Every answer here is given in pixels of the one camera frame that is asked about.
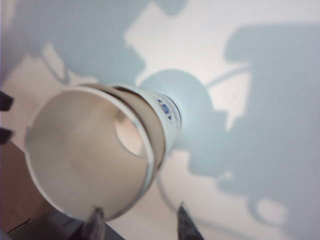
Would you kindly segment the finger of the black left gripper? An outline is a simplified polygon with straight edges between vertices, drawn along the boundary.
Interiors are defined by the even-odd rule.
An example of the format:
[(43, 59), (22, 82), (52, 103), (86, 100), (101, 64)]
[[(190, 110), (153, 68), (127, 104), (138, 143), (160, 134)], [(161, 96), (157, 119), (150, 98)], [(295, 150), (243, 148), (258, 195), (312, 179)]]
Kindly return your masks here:
[(0, 145), (6, 144), (13, 136), (14, 131), (6, 128), (0, 128)]
[(0, 110), (7, 112), (11, 109), (14, 98), (2, 91), (0, 91)]

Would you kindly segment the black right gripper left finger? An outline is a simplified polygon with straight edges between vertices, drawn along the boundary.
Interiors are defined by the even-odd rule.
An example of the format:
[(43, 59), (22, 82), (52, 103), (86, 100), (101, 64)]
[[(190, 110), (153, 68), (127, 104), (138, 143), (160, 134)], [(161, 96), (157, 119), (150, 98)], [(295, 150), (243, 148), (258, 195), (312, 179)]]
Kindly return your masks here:
[(95, 207), (83, 225), (85, 240), (103, 240), (105, 237), (105, 218), (101, 207)]

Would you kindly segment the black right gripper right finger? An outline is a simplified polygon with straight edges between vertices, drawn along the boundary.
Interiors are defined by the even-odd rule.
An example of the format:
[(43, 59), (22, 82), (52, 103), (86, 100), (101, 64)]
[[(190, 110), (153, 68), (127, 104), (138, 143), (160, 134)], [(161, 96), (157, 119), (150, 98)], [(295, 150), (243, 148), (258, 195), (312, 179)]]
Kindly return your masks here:
[(190, 217), (184, 202), (180, 203), (177, 211), (177, 236), (179, 240), (202, 239), (202, 235)]

